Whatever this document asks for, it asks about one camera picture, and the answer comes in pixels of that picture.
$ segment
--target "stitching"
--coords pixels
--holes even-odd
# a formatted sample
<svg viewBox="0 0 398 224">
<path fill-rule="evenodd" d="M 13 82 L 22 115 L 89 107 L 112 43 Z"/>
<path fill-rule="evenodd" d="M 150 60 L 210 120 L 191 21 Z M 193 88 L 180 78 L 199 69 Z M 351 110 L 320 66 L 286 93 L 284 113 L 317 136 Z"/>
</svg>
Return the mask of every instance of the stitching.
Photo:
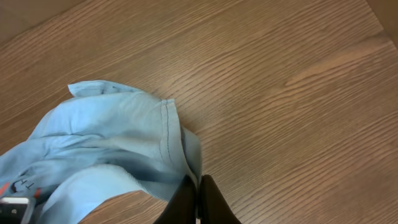
<svg viewBox="0 0 398 224">
<path fill-rule="evenodd" d="M 169 153 L 170 161 L 173 163 L 172 156 L 170 156 L 169 150 L 169 109 L 167 109 L 167 101 L 166 100 L 166 115 L 167 115 L 167 152 Z"/>
</svg>

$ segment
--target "fabric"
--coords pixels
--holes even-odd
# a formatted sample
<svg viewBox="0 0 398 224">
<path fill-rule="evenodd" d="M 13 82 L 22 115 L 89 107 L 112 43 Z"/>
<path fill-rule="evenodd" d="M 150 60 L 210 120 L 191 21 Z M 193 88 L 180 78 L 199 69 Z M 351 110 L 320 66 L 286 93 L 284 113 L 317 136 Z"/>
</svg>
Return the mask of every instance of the fabric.
<svg viewBox="0 0 398 224">
<path fill-rule="evenodd" d="M 181 127 L 174 100 L 107 81 L 69 90 L 72 99 L 0 157 L 0 196 L 35 197 L 37 223 L 77 223 L 116 195 L 169 200 L 185 175 L 198 186 L 200 142 Z"/>
</svg>

